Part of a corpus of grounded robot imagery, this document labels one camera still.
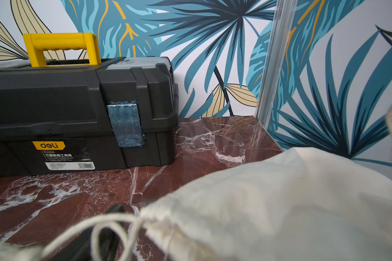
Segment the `cream cloth drawstring bag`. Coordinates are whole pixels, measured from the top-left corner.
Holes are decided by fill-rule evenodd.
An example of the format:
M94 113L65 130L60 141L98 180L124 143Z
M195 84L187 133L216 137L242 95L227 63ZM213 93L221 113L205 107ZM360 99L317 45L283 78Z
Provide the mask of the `cream cloth drawstring bag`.
M392 106L385 126L392 137ZM140 232L173 261L392 261L392 180L294 147L198 178L138 212L115 206L47 245L0 244L0 261L129 261Z

